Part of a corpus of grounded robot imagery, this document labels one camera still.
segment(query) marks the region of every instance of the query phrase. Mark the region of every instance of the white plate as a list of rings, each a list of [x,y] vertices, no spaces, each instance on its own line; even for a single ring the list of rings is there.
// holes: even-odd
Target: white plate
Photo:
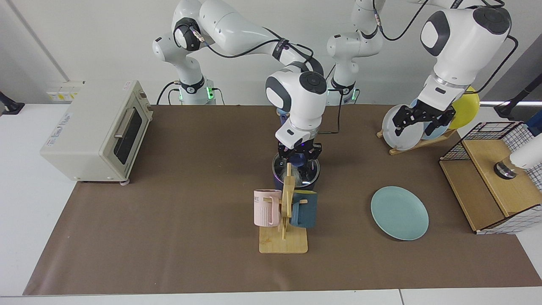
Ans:
[[[418,122],[414,125],[407,126],[403,129],[400,136],[395,134],[395,124],[393,123],[393,116],[399,111],[401,106],[397,105],[390,109],[384,116],[382,121],[382,135],[386,143],[397,150],[409,150],[416,146],[423,135],[423,122]]]

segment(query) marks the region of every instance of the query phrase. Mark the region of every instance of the pink mug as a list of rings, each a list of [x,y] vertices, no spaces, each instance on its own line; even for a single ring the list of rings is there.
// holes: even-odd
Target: pink mug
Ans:
[[[282,191],[278,189],[254,190],[254,224],[260,227],[278,226],[280,223],[279,200],[281,198]]]

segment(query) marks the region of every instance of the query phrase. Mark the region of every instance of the dark blue mug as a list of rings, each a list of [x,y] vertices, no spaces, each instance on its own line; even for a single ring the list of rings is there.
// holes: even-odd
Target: dark blue mug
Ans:
[[[292,200],[292,218],[290,224],[301,228],[312,228],[316,225],[318,194],[311,190],[295,190]]]

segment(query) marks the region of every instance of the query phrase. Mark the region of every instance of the white table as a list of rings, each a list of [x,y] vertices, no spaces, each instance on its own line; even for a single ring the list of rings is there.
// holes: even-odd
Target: white table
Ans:
[[[39,155],[68,105],[26,105],[0,117],[0,304],[539,304],[542,287],[276,293],[21,296],[75,182]],[[476,122],[502,120],[482,109]],[[470,130],[467,126],[460,135]],[[542,274],[542,227],[518,235]]]

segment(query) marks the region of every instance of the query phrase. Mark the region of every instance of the oven window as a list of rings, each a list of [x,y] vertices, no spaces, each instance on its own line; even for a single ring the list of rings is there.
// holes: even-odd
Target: oven window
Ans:
[[[126,131],[126,135],[124,136],[124,138],[117,140],[117,144],[115,145],[115,149],[113,150],[115,156],[123,165],[125,165],[126,161],[128,160],[128,155],[130,155],[130,151],[132,150],[132,146],[136,141],[139,128],[143,123],[143,120],[141,119],[141,116],[139,115],[137,109],[135,107],[134,109],[135,112],[128,126],[128,130]]]

